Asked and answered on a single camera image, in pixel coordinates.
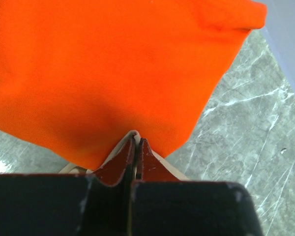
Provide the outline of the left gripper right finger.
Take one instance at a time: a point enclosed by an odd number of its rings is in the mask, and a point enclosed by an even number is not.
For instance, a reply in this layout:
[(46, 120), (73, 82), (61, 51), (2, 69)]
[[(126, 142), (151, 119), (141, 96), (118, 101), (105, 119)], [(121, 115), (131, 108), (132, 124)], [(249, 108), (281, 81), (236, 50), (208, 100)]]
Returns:
[(131, 186), (132, 236), (261, 236), (246, 188), (227, 181), (181, 181), (152, 153), (146, 139), (138, 147)]

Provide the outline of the beige t-shirt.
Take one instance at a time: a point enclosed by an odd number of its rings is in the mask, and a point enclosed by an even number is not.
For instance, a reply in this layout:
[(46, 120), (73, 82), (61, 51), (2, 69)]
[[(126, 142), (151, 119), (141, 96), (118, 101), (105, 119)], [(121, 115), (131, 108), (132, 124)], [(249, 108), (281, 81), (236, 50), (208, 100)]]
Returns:
[[(130, 130), (118, 143), (117, 145), (112, 149), (111, 153), (107, 156), (104, 163), (100, 166), (103, 167), (108, 161), (110, 161), (115, 155), (119, 154), (121, 152), (121, 149), (126, 143), (126, 139), (130, 136), (134, 136), (135, 143), (138, 145), (139, 141), (141, 139), (140, 133), (137, 130)], [(176, 169), (173, 165), (171, 165), (167, 160), (165, 160), (163, 157), (161, 157), (157, 152), (151, 150), (152, 154), (156, 159), (158, 159), (158, 162), (163, 165), (163, 167), (169, 171), (173, 176), (175, 176), (177, 179), (182, 181), (189, 181), (189, 178), (186, 177), (182, 172), (180, 172), (178, 169)], [(59, 171), (59, 174), (90, 174), (92, 170), (84, 169), (79, 166), (76, 166), (73, 163), (68, 163), (64, 168), (62, 168)]]

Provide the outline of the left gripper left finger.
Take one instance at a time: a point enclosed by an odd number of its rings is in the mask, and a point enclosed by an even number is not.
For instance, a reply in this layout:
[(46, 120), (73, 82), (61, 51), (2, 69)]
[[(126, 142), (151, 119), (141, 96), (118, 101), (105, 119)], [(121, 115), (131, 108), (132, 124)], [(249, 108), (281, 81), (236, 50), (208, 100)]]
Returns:
[(0, 174), (0, 236), (127, 234), (135, 139), (89, 174)]

